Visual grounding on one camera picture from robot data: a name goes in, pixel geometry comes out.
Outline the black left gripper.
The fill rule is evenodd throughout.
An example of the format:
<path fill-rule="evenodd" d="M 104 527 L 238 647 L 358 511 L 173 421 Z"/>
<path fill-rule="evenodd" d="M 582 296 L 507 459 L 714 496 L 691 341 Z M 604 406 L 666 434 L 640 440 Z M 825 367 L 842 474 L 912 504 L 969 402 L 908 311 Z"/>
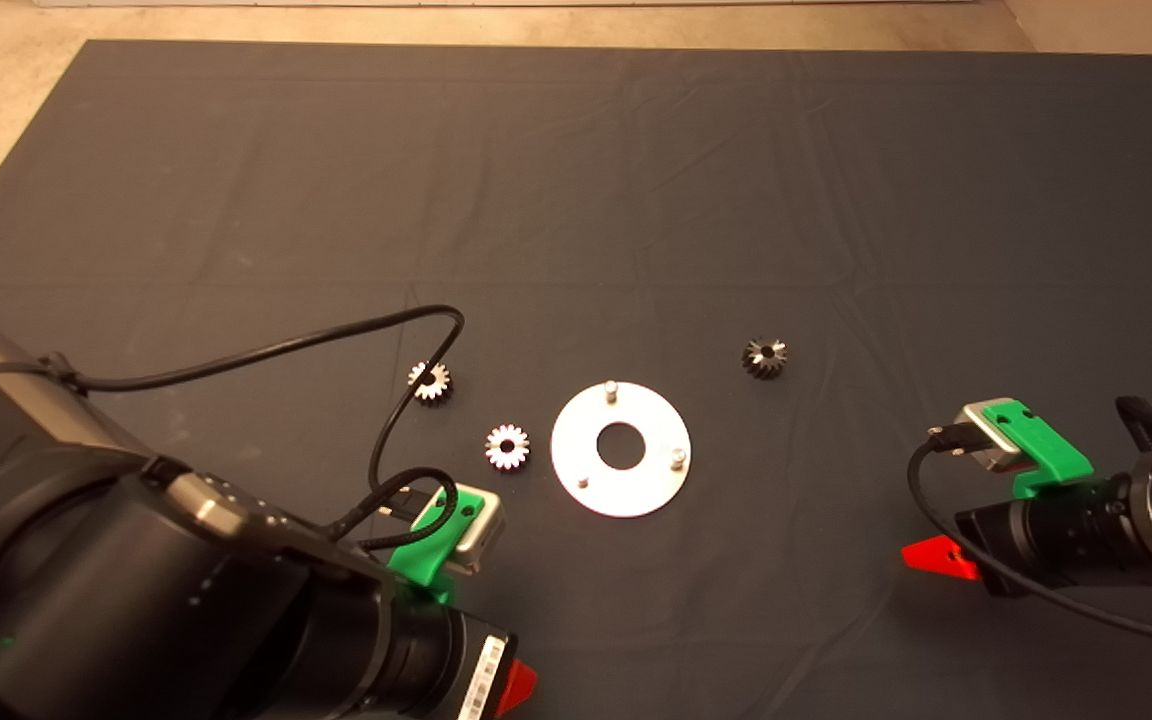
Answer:
<path fill-rule="evenodd" d="M 516 660 L 518 637 L 444 602 L 397 602 L 376 711 L 412 719 L 495 719 L 525 703 L 538 673 Z"/>

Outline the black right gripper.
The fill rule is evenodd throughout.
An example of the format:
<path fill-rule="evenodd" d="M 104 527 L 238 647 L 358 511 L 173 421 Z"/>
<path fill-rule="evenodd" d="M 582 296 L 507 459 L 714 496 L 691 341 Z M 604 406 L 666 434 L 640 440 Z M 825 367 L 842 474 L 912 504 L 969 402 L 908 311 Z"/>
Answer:
<path fill-rule="evenodd" d="M 956 511 L 954 524 L 990 556 L 1046 588 L 1134 588 L 1130 486 L 1129 475 L 1049 486 L 1032 498 Z M 900 553 L 910 569 L 980 579 L 973 559 L 947 536 L 905 544 Z"/>

